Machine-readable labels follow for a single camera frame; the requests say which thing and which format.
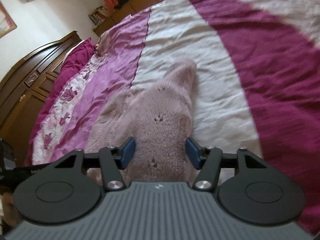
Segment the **pink knitted sweater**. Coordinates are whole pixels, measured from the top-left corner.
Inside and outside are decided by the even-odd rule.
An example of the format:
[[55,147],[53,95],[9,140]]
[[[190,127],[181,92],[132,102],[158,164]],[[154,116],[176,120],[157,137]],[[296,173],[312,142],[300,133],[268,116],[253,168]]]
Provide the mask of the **pink knitted sweater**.
[[191,59],[176,61],[146,89],[127,89],[114,94],[93,125],[85,153],[118,147],[134,137],[136,151],[121,171],[132,181],[187,181],[197,175],[185,152],[193,127],[191,90],[196,74]]

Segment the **black clothes on cabinet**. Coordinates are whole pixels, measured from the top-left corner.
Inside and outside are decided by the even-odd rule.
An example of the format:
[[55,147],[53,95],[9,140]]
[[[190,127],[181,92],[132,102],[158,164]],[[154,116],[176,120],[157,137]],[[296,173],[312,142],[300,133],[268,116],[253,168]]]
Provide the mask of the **black clothes on cabinet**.
[[114,6],[114,9],[120,9],[130,0],[117,0],[117,4]]

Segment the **dark wooden headboard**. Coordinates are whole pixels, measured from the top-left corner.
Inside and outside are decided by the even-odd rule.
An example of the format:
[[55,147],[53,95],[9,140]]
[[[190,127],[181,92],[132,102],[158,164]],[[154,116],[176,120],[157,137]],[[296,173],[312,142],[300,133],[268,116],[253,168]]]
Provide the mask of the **dark wooden headboard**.
[[33,50],[1,81],[1,139],[12,147],[16,166],[24,164],[32,129],[60,74],[64,57],[80,41],[74,30]]

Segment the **magenta pillow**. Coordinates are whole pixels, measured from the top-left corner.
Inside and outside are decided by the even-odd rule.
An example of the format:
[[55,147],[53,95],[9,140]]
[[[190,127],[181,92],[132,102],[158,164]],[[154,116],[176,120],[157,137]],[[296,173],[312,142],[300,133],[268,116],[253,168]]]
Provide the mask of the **magenta pillow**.
[[79,42],[68,52],[68,55],[66,55],[66,59],[62,64],[60,74],[54,82],[52,91],[49,93],[44,106],[41,108],[37,116],[35,125],[31,131],[29,138],[29,147],[23,163],[24,166],[29,166],[32,164],[33,140],[41,129],[41,123],[49,114],[50,109],[60,96],[60,93],[64,89],[65,85],[74,75],[80,73],[80,71],[85,67],[85,65],[94,55],[95,49],[96,44],[92,41],[91,38],[88,38]]

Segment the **purple white striped bedspread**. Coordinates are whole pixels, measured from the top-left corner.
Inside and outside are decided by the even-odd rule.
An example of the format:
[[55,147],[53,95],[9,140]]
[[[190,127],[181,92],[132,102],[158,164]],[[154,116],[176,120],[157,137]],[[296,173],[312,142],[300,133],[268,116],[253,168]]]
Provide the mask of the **purple white striped bedspread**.
[[319,0],[164,0],[101,35],[33,140],[32,164],[85,148],[110,98],[146,89],[177,57],[196,65],[198,143],[245,146],[305,191],[319,232]]

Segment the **framed pink flower picture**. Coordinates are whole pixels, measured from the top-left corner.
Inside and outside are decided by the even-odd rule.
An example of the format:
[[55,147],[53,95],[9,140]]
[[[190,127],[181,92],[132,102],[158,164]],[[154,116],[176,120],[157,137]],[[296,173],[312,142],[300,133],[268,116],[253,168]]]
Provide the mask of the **framed pink flower picture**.
[[16,28],[16,23],[13,21],[3,4],[0,2],[0,38]]

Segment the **stack of books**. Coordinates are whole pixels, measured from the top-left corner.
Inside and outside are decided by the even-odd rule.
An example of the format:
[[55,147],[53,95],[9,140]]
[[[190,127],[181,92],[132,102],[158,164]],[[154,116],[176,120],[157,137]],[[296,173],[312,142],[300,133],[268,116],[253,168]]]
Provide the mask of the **stack of books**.
[[109,12],[104,6],[96,8],[92,13],[88,15],[89,19],[94,25],[100,24],[104,19],[108,18]]

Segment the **long wooden low cabinet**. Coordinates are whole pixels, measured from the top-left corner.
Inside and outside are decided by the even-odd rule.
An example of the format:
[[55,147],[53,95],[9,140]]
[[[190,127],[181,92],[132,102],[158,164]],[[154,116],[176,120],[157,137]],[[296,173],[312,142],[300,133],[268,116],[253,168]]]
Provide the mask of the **long wooden low cabinet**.
[[97,36],[100,36],[103,32],[121,22],[126,16],[134,15],[135,13],[162,1],[164,0],[130,0],[120,9],[115,9],[110,13],[108,18],[104,19],[100,24],[93,28],[93,32]]

